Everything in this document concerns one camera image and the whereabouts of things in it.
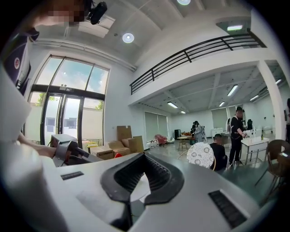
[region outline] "gray floor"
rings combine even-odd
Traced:
[[[272,134],[266,135],[266,138],[269,138],[270,141],[275,139]],[[187,142],[187,149],[190,148],[189,142]],[[168,144],[164,147],[157,146],[154,148],[150,148],[148,152],[153,155],[165,155],[172,158],[178,159],[178,157],[185,152],[185,145],[183,148],[179,150],[179,141],[175,141],[174,144]],[[226,154],[229,157],[230,148],[229,146],[225,146]],[[253,197],[257,201],[258,204],[261,204],[265,196],[269,191],[269,187],[273,180],[273,176],[270,173],[266,173],[262,180],[259,182],[257,186],[254,186],[256,181],[262,176],[264,171],[266,170],[268,164],[267,161],[264,161],[265,153],[260,153],[259,158],[262,162],[250,163],[247,165],[235,165],[226,170],[221,170],[218,173],[231,181],[244,191],[246,191],[250,196]],[[187,162],[186,160],[186,152],[179,158],[180,160]]]

